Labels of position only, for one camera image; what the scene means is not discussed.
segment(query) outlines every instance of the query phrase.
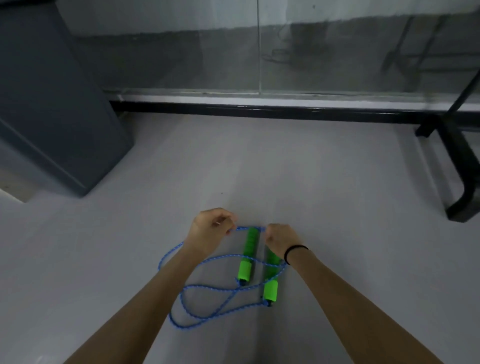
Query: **glass panel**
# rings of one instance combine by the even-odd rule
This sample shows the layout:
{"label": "glass panel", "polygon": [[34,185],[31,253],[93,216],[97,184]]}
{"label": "glass panel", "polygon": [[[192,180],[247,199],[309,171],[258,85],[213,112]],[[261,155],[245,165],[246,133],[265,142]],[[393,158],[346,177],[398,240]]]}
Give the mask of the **glass panel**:
{"label": "glass panel", "polygon": [[258,92],[256,0],[59,0],[104,89]]}
{"label": "glass panel", "polygon": [[458,94],[480,68],[479,5],[259,0],[262,92]]}

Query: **black wristband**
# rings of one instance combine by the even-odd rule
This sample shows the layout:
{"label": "black wristband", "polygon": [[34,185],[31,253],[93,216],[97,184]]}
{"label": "black wristband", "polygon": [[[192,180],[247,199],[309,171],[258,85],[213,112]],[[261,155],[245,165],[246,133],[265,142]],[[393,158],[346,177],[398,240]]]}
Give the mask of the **black wristband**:
{"label": "black wristband", "polygon": [[307,248],[305,245],[292,245],[291,247],[289,247],[289,248],[285,251],[285,254],[283,254],[283,260],[284,260],[285,263],[287,263],[288,265],[290,265],[290,263],[287,261],[287,255],[288,255],[293,249],[297,249],[297,248],[305,248],[305,249],[309,250],[309,248]]}

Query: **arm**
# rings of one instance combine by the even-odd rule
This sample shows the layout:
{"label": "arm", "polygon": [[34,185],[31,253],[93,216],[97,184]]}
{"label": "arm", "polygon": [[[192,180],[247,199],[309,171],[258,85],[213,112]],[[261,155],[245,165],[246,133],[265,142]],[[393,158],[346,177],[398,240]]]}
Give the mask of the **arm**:
{"label": "arm", "polygon": [[236,216],[216,208],[193,221],[180,251],[65,364],[139,364],[195,267],[235,228]]}
{"label": "arm", "polygon": [[[266,244],[277,256],[301,244],[288,225],[271,224]],[[314,253],[295,248],[288,262],[321,306],[351,359],[362,363],[435,363],[441,361],[370,300],[320,262]]]}

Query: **gray floor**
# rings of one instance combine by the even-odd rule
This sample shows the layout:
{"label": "gray floor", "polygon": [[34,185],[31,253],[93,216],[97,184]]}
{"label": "gray floor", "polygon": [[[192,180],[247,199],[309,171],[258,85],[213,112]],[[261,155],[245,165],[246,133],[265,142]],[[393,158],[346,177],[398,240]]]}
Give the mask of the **gray floor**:
{"label": "gray floor", "polygon": [[[461,186],[436,135],[352,122],[127,120],[135,147],[87,197],[40,192],[22,205],[0,196],[0,362],[62,363],[155,274],[195,213],[216,206],[242,224],[290,223],[446,364],[480,361],[480,217],[446,219],[442,200]],[[480,152],[479,136],[468,139]],[[239,252],[242,239],[219,253]],[[203,267],[191,281],[233,285],[237,267]],[[298,275],[290,269],[279,285],[271,309],[188,332],[166,322],[146,362],[350,363]],[[188,303],[206,313],[220,299],[193,293]]]}
{"label": "gray floor", "polygon": [[[438,16],[416,16],[402,54],[420,54]],[[85,63],[104,88],[167,88],[264,93],[459,93],[480,65],[480,12],[452,15],[409,87],[398,67],[381,72],[408,16],[260,29],[256,27],[79,38]],[[416,62],[409,58],[410,67]],[[470,69],[453,72],[451,69]]]}

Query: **forearm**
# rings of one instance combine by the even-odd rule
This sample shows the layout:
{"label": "forearm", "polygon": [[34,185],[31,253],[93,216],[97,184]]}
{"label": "forearm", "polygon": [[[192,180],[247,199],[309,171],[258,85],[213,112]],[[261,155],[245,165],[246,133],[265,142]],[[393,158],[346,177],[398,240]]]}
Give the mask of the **forearm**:
{"label": "forearm", "polygon": [[142,363],[185,281],[200,262],[196,252],[180,249],[65,363]]}
{"label": "forearm", "polygon": [[307,249],[288,261],[308,285],[356,363],[441,363],[428,349]]}

